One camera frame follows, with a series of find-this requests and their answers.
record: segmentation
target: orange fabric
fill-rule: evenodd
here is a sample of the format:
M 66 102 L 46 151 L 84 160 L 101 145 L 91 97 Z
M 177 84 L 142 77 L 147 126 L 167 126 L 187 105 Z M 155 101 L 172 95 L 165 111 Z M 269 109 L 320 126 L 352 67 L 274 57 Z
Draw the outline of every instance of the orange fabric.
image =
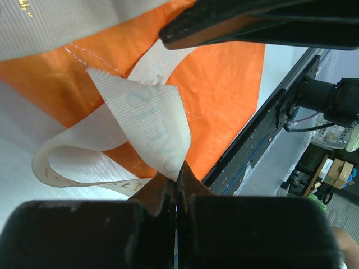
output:
M 173 0 L 133 20 L 51 52 L 0 62 L 0 79 L 42 111 L 71 127 L 103 104 L 85 72 L 94 67 L 126 78 L 158 31 L 193 0 Z M 198 48 L 172 73 L 191 130 L 187 155 L 202 179 L 253 115 L 264 45 L 224 43 Z M 105 154 L 139 177 L 155 173 L 129 143 Z

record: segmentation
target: black metal frame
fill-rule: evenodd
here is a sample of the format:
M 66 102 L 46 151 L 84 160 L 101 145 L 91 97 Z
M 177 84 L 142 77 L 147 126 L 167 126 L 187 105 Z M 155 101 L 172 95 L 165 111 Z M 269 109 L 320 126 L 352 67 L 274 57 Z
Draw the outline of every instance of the black metal frame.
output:
M 309 49 L 292 68 L 204 178 L 205 186 L 215 194 L 234 194 L 243 181 L 248 164 L 253 166 L 259 161 L 293 113 L 291 108 L 299 84 L 305 77 L 315 78 L 317 73 L 320 56 L 312 57 L 312 50 Z

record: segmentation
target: green object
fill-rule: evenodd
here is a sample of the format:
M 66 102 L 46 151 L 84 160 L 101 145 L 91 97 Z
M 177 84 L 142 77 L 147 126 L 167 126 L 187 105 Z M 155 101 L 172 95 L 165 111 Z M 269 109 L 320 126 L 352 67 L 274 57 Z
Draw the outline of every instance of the green object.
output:
M 310 200 L 313 200 L 314 202 L 316 202 L 316 204 L 324 211 L 324 213 L 326 213 L 326 205 L 323 204 L 319 199 L 318 197 L 316 197 L 314 194 L 309 194 L 308 195 L 308 198 Z

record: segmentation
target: purple wire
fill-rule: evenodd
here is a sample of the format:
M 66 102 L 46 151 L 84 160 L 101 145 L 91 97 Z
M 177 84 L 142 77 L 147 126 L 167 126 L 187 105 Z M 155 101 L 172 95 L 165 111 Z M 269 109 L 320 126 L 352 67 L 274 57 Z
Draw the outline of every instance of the purple wire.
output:
M 309 119 L 311 119 L 311 118 L 314 118 L 314 117 L 317 116 L 319 113 L 320 113 L 320 112 L 316 112 L 316 113 L 314 113 L 312 116 L 309 116 L 309 117 L 304 118 L 304 119 L 292 120 L 292 121 L 289 122 L 289 124 L 295 124 L 295 123 L 298 123 L 298 122 L 304 122 L 304 121 L 306 121 L 306 120 L 309 120 Z

